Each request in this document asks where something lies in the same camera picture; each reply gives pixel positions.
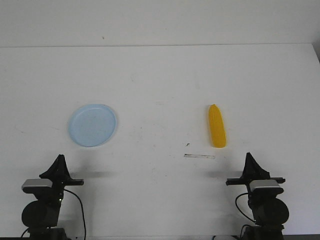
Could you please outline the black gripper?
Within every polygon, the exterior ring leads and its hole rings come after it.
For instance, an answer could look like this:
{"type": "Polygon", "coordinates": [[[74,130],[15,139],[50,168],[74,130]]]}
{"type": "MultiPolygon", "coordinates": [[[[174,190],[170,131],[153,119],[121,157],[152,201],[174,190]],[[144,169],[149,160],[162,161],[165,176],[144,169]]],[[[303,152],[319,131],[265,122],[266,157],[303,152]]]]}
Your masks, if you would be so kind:
{"type": "Polygon", "coordinates": [[[68,186],[83,186],[84,180],[83,179],[73,179],[69,173],[65,156],[63,154],[59,154],[53,164],[46,170],[45,172],[39,175],[41,179],[51,179],[52,181],[52,193],[51,199],[52,200],[62,200],[64,198],[64,190],[65,187],[68,186]]]}
{"type": "Polygon", "coordinates": [[[276,180],[279,185],[283,184],[286,182],[285,178],[282,177],[272,177],[270,176],[270,173],[266,170],[264,170],[254,159],[254,157],[252,156],[252,154],[250,152],[246,153],[245,156],[245,163],[244,163],[244,168],[242,171],[242,175],[240,178],[228,178],[226,180],[226,185],[227,186],[235,186],[235,185],[245,185],[248,191],[248,194],[250,196],[250,198],[255,198],[255,199],[265,199],[265,198],[276,198],[277,195],[276,194],[265,194],[265,193],[254,193],[251,192],[250,190],[250,186],[249,184],[254,181],[254,180],[245,180],[247,178],[249,178],[249,175],[251,175],[253,178],[255,178],[255,180],[276,180]]]}

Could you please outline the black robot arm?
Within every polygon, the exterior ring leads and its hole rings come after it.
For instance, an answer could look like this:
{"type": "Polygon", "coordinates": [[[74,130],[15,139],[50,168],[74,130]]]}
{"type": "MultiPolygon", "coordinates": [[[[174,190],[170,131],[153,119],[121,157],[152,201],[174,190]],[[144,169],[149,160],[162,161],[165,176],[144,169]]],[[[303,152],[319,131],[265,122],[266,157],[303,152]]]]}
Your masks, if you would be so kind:
{"type": "Polygon", "coordinates": [[[21,234],[29,233],[30,240],[68,240],[69,237],[62,227],[58,227],[58,220],[64,193],[75,196],[80,204],[84,236],[87,238],[87,227],[84,206],[80,197],[66,189],[69,186],[83,186],[83,179],[71,177],[65,156],[59,154],[53,164],[39,178],[26,179],[21,189],[26,194],[32,194],[35,201],[27,204],[22,213],[21,221],[27,229],[21,234]]]}
{"type": "Polygon", "coordinates": [[[239,194],[235,200],[237,210],[253,225],[244,224],[237,240],[283,240],[284,223],[290,213],[287,205],[278,195],[284,192],[280,186],[286,181],[283,177],[271,177],[254,159],[250,152],[246,153],[244,168],[239,178],[228,178],[227,186],[244,185],[247,192],[239,194]],[[252,218],[239,207],[238,200],[247,196],[247,204],[252,218]]]}

